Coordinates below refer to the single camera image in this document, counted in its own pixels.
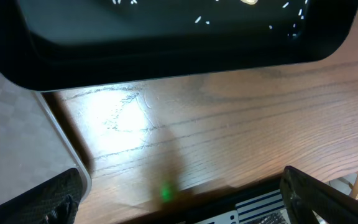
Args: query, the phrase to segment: black object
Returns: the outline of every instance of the black object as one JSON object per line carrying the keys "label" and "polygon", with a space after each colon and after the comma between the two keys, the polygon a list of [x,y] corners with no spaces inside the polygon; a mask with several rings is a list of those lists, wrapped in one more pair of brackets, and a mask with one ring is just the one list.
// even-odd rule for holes
{"label": "black object", "polygon": [[0,205],[0,223],[73,224],[81,194],[78,169],[68,169]]}
{"label": "black object", "polygon": [[358,8],[358,0],[137,2],[0,0],[0,72],[47,91],[310,62],[342,44]]}
{"label": "black object", "polygon": [[330,224],[358,224],[358,201],[294,167],[284,169],[280,189],[291,224],[318,224],[313,211]]}

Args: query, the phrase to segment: wooden table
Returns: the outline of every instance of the wooden table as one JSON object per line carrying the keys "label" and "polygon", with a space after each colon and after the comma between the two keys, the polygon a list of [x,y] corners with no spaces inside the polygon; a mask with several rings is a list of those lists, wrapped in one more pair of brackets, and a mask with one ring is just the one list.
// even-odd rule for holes
{"label": "wooden table", "polygon": [[149,202],[166,181],[238,187],[287,165],[328,181],[358,171],[358,13],[342,47],[320,62],[55,97],[93,178],[77,224],[155,210]]}

